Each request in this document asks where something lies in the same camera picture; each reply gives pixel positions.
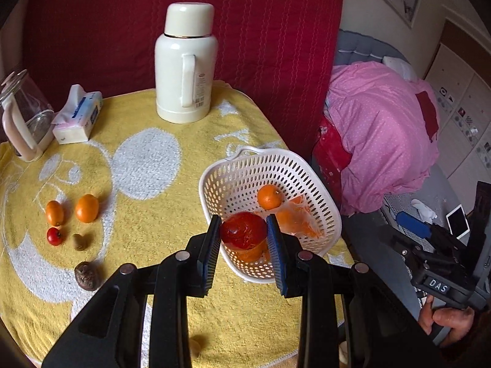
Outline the person's right hand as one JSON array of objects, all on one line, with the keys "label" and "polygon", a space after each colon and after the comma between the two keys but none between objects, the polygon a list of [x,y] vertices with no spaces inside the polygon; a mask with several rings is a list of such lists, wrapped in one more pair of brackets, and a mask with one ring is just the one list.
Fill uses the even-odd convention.
[{"label": "person's right hand", "polygon": [[449,333],[439,344],[446,347],[463,339],[470,331],[474,322],[474,310],[467,307],[465,310],[443,307],[433,310],[434,297],[428,295],[420,310],[418,323],[427,335],[431,333],[432,325],[449,327]]}]

